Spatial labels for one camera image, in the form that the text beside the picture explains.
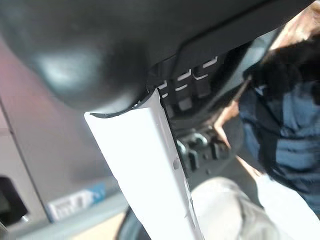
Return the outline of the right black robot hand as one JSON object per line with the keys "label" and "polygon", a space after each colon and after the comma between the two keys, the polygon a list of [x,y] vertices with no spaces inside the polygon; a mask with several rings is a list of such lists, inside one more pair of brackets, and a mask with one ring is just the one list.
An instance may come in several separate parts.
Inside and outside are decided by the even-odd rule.
{"label": "right black robot hand", "polygon": [[3,0],[10,50],[85,120],[154,240],[201,240],[175,132],[208,120],[250,43],[309,0]]}

